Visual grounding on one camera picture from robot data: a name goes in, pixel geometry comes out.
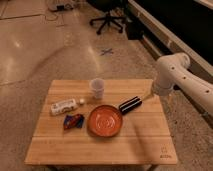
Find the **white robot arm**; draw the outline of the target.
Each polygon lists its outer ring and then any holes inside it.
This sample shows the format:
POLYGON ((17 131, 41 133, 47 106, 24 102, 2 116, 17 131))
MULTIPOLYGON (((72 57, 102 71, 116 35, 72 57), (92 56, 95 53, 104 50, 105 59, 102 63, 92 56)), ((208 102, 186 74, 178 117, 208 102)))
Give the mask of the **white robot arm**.
POLYGON ((188 71, 190 57, 185 53, 161 56, 156 61, 157 76, 152 91, 159 96, 170 94, 177 85, 206 112, 213 115, 213 84, 188 71))

